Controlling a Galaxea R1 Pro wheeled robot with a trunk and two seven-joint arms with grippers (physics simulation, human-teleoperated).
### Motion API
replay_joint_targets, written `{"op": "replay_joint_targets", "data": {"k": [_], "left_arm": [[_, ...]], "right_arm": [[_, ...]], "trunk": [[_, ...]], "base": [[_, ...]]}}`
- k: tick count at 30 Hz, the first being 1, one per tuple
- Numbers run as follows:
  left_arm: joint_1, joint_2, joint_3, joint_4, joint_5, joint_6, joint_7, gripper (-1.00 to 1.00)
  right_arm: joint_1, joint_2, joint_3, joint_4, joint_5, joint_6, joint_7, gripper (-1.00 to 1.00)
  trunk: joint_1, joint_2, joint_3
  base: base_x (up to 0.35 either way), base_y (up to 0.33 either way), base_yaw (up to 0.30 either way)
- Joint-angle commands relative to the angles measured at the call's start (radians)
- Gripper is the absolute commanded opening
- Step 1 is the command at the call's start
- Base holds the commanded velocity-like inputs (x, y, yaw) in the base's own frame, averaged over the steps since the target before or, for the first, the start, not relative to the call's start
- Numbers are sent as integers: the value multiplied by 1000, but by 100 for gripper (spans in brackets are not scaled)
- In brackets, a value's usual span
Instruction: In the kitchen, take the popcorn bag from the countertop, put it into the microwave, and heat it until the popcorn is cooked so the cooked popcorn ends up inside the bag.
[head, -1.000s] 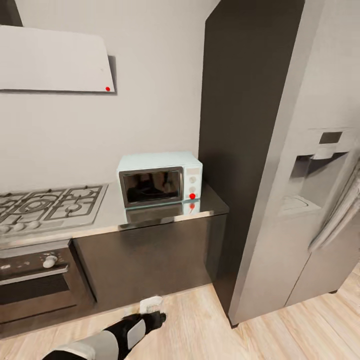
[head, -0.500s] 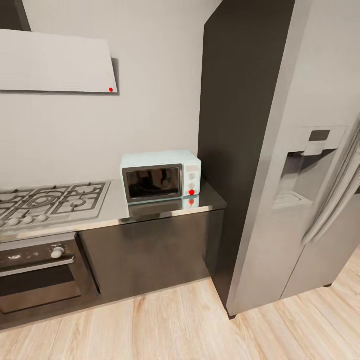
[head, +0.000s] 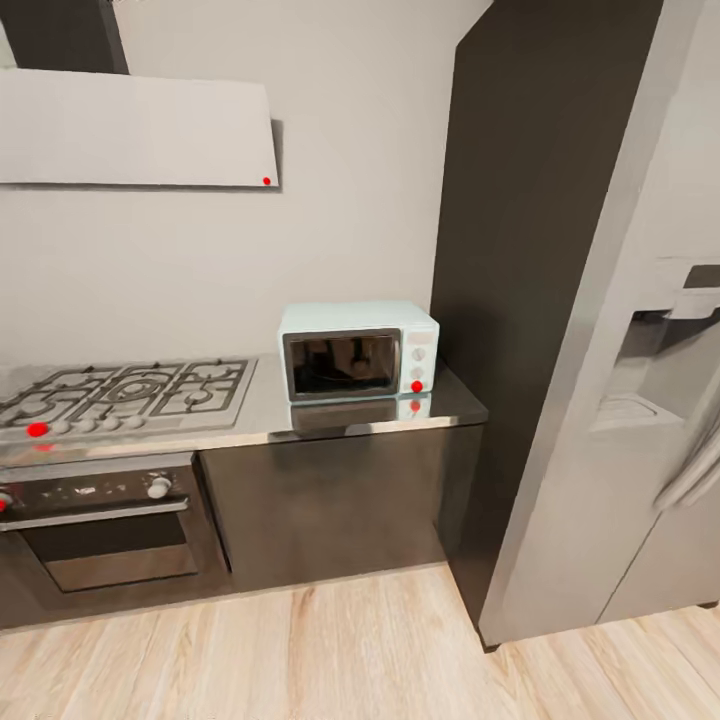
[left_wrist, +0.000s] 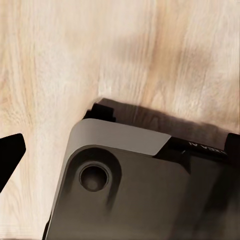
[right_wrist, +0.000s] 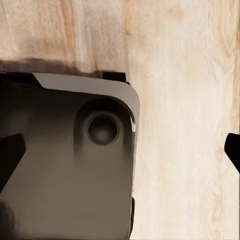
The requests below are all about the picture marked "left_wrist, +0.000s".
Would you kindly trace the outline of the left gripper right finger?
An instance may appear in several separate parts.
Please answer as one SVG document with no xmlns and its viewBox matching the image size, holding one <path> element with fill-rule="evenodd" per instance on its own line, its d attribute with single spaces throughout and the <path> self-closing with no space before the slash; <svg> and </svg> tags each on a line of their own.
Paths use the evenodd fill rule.
<svg viewBox="0 0 240 240">
<path fill-rule="evenodd" d="M 240 135 L 235 133 L 228 133 L 224 151 L 240 173 Z"/>
</svg>

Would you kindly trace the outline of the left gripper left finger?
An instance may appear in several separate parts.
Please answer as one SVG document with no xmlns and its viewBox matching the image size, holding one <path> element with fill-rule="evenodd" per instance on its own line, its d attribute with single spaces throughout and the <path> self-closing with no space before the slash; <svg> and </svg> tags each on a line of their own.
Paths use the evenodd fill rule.
<svg viewBox="0 0 240 240">
<path fill-rule="evenodd" d="M 0 193 L 26 153 L 22 133 L 0 138 Z"/>
</svg>

